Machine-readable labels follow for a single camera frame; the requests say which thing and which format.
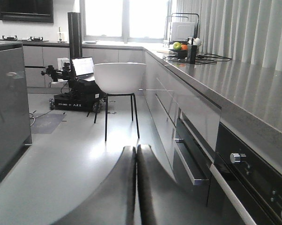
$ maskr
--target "laptop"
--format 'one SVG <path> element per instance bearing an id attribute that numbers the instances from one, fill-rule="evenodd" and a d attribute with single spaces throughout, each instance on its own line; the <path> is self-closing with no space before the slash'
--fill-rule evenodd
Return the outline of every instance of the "laptop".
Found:
<path id="1" fill-rule="evenodd" d="M 80 57 L 71 59 L 74 68 L 74 78 L 85 81 L 93 81 L 93 58 L 92 57 Z"/>

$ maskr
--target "white chair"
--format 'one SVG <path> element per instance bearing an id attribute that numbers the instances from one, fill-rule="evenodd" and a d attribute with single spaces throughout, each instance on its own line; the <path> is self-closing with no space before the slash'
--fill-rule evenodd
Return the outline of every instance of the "white chair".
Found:
<path id="1" fill-rule="evenodd" d="M 108 121 L 108 97 L 109 96 L 131 96 L 131 112 L 133 117 L 133 98 L 137 124 L 137 134 L 140 138 L 139 124 L 136 108 L 135 92 L 141 87 L 146 64 L 143 63 L 100 63 L 94 65 L 94 78 L 99 88 L 106 93 L 105 100 L 105 137 L 107 141 L 107 121 Z"/>

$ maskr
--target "apple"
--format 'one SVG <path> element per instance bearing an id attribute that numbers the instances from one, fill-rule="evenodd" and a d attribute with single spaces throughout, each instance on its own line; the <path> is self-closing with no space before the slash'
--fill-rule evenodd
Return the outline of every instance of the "apple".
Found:
<path id="1" fill-rule="evenodd" d="M 179 42 L 174 42 L 173 43 L 173 49 L 174 50 L 180 50 L 181 49 L 181 44 Z"/>

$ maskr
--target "curtain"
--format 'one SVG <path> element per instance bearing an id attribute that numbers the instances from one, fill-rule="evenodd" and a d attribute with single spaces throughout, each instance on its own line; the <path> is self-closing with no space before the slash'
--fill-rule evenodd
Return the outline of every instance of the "curtain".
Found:
<path id="1" fill-rule="evenodd" d="M 177 0 L 200 15 L 200 51 L 282 71 L 282 0 Z"/>

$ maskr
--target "television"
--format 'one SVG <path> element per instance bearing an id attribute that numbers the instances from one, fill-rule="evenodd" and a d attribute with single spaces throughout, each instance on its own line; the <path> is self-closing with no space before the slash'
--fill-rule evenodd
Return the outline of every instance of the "television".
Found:
<path id="1" fill-rule="evenodd" d="M 0 20 L 53 23 L 53 0 L 0 0 Z"/>

